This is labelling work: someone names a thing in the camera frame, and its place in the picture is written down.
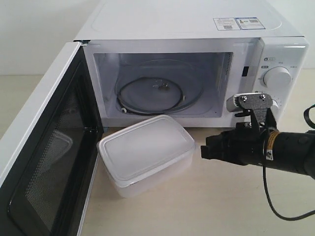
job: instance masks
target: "table surface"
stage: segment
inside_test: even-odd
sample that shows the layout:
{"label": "table surface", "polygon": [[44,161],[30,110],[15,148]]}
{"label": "table surface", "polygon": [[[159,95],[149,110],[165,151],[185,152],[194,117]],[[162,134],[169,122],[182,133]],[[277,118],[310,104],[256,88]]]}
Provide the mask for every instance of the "table surface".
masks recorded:
{"label": "table surface", "polygon": [[[303,110],[315,102],[314,77],[315,70],[302,70],[280,130],[308,130]],[[39,80],[40,76],[0,77],[0,137]],[[188,131],[198,145],[191,167],[134,198],[119,197],[99,160],[81,236],[314,235],[315,216],[286,222],[273,215],[261,167],[201,159],[199,146],[220,129]],[[310,177],[268,170],[267,180],[274,206],[283,215],[315,208],[315,182]]]}

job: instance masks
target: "warning label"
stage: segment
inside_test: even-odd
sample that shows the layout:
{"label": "warning label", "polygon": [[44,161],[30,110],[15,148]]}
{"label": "warning label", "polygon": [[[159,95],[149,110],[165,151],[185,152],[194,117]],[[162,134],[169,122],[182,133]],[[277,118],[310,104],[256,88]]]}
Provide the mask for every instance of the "warning label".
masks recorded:
{"label": "warning label", "polygon": [[234,18],[214,18],[218,30],[241,30]]}
{"label": "warning label", "polygon": [[267,143],[267,155],[266,155],[266,160],[269,160],[269,161],[273,161],[274,160],[274,156],[273,156],[273,153],[272,153],[272,149],[274,147],[274,143],[275,143],[275,140],[276,140],[276,137],[280,134],[280,132],[272,132],[269,136],[269,140],[268,140],[268,143]]}
{"label": "warning label", "polygon": [[257,17],[238,17],[235,18],[242,30],[264,30],[265,27]]}

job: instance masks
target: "microwave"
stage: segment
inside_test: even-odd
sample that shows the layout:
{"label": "microwave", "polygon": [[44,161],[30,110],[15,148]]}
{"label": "microwave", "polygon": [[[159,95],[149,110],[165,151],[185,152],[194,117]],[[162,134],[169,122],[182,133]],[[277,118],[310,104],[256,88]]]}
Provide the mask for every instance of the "microwave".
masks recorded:
{"label": "microwave", "polygon": [[263,0],[103,0],[1,139],[0,234],[80,235],[107,127],[233,127],[257,91],[279,120],[308,47]]}

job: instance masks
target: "open microwave door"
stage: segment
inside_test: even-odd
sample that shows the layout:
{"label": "open microwave door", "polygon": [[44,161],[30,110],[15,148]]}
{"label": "open microwave door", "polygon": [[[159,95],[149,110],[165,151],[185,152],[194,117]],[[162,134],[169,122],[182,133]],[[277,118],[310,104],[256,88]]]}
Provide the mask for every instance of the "open microwave door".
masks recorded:
{"label": "open microwave door", "polygon": [[83,48],[67,43],[0,142],[0,235],[77,235],[102,133]]}

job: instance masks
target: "white plastic lid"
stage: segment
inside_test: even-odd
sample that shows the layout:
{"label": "white plastic lid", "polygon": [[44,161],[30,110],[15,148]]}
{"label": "white plastic lid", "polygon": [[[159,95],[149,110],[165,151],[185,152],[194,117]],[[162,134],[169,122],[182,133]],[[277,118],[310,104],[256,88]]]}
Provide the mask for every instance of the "white plastic lid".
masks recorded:
{"label": "white plastic lid", "polygon": [[161,115],[105,137],[97,148],[114,182],[123,188],[178,162],[195,149],[195,142],[173,118]]}

